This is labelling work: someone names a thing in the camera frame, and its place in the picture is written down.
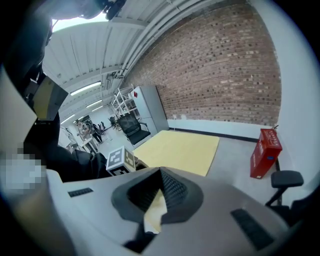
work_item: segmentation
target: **fluorescent light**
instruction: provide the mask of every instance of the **fluorescent light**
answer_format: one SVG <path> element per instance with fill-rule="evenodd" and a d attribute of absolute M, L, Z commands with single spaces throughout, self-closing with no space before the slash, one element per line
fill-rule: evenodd
<path fill-rule="evenodd" d="M 100 108 L 102 108 L 102 107 L 103 107 L 103 106 L 97 107 L 97 108 L 95 108 L 94 110 L 92 110 L 91 112 L 96 111 L 96 110 L 98 110 L 98 109 L 100 109 Z"/>
<path fill-rule="evenodd" d="M 100 99 L 100 100 L 96 101 L 95 103 L 92 103 L 92 104 L 90 104 L 89 106 L 86 106 L 86 107 L 87 107 L 87 108 L 90 108 L 90 107 L 92 107 L 93 105 L 95 105 L 95 104 L 97 104 L 97 103 L 100 103 L 100 102 L 102 102 L 102 99 Z"/>
<path fill-rule="evenodd" d="M 87 85 L 87 86 L 85 86 L 85 87 L 82 87 L 82 88 L 80 88 L 80 89 L 78 89 L 78 90 L 75 90 L 75 91 L 71 92 L 70 95 L 73 96 L 73 95 L 76 95 L 76 94 L 78 94 L 78 93 L 81 93 L 81 92 L 83 92 L 83 91 L 85 91 L 85 90 L 88 90 L 88 89 L 90 89 L 90 88 L 92 88 L 92 87 L 100 86 L 100 85 L 101 85 L 101 81 L 95 82 L 95 83 L 89 84 L 89 85 Z"/>
<path fill-rule="evenodd" d="M 107 22 L 108 20 L 106 19 L 106 14 L 105 13 L 100 13 L 94 18 L 91 19 L 85 19 L 85 18 L 70 18 L 70 19 L 60 19 L 57 21 L 57 23 L 54 25 L 52 28 L 52 32 L 56 32 L 59 30 L 63 30 L 65 28 L 70 28 L 73 26 L 77 26 L 80 24 L 87 24 L 87 23 L 95 23 L 95 22 Z"/>
<path fill-rule="evenodd" d="M 63 122 L 60 123 L 60 125 L 62 125 L 64 122 L 68 121 L 70 118 L 73 118 L 75 115 L 73 114 L 72 116 L 68 117 L 66 120 L 64 120 Z"/>

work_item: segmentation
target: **red box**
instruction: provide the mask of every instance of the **red box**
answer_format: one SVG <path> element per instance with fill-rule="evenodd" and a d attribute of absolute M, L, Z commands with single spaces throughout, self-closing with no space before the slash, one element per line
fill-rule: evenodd
<path fill-rule="evenodd" d="M 259 141 L 250 158 L 250 177 L 261 179 L 277 160 L 282 146 L 274 129 L 261 129 Z"/>

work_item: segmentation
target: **concrete floor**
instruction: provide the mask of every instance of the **concrete floor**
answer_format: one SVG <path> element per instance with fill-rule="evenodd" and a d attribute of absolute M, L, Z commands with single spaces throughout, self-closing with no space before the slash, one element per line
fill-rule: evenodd
<path fill-rule="evenodd" d="M 121 146 L 134 150 L 122 131 L 110 128 L 106 132 L 107 135 L 102 137 L 104 142 L 98 147 L 99 152 L 106 158 L 110 151 Z M 273 166 L 262 179 L 250 177 L 250 156 L 255 145 L 253 142 L 221 137 L 206 177 L 233 185 L 264 204 L 276 192 L 270 181 L 270 176 L 276 169 Z"/>

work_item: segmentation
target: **yellow board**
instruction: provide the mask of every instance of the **yellow board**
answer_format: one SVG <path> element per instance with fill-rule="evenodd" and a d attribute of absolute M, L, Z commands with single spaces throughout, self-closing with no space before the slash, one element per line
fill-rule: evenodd
<path fill-rule="evenodd" d="M 149 167 L 171 167 L 206 176 L 218 144 L 219 137 L 162 130 L 133 152 Z"/>

